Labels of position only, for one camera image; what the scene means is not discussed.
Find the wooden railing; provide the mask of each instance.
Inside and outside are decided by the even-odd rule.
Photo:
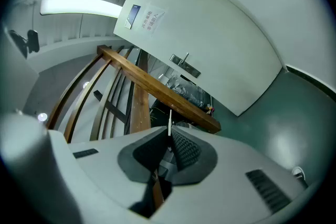
[[[145,51],[140,51],[138,60],[136,61],[136,65],[128,61],[127,57],[131,53],[132,48],[127,51],[125,56],[121,56],[119,52],[123,49],[123,47],[120,47],[117,51],[113,51],[105,45],[98,46],[98,55],[81,70],[81,72],[71,81],[70,85],[65,89],[64,93],[60,97],[49,117],[47,127],[49,129],[55,128],[60,112],[76,85],[84,77],[88,70],[90,70],[98,62],[99,59],[104,59],[105,64],[98,70],[98,72],[90,80],[90,83],[83,89],[75,105],[75,108],[70,115],[64,133],[65,139],[68,143],[71,142],[78,117],[86,99],[88,98],[93,87],[109,65],[115,67],[115,76],[109,81],[103,94],[99,92],[94,93],[95,96],[100,100],[100,103],[92,125],[90,135],[91,141],[98,140],[100,129],[102,127],[102,122],[102,139],[105,139],[106,137],[112,138],[116,118],[124,123],[124,134],[134,133],[150,128],[148,93],[152,94],[159,101],[168,105],[171,109],[175,110],[182,116],[195,122],[201,127],[209,130],[210,132],[216,133],[221,130],[219,122],[217,122],[211,116],[188,102],[186,99],[184,99],[147,73],[147,53]],[[131,80],[131,86],[128,96],[126,114],[123,114],[118,109],[118,104],[121,98],[122,87],[125,83],[126,78]],[[115,94],[117,92],[119,84],[121,84],[121,89],[117,97],[117,102],[114,106],[112,104],[112,101],[115,98]],[[113,93],[111,101],[109,102],[108,98],[112,90]],[[103,121],[105,108],[108,108],[108,110],[114,114],[111,131],[108,135],[106,130],[108,126],[108,115]]]

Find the gray floor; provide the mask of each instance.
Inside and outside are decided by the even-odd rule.
[[[242,141],[288,170],[301,166],[310,185],[334,154],[336,103],[318,88],[281,71],[269,89],[237,117],[213,100],[219,135]]]

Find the fluorescent light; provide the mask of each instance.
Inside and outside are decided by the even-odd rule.
[[[37,116],[37,119],[41,122],[43,121],[46,121],[48,118],[48,115],[46,113],[40,113],[38,116]]]
[[[41,15],[87,13],[118,18],[122,6],[104,0],[42,0]]]
[[[87,86],[87,84],[89,84],[90,83],[90,81],[87,81],[87,82],[85,82],[84,84],[83,84],[83,89]]]

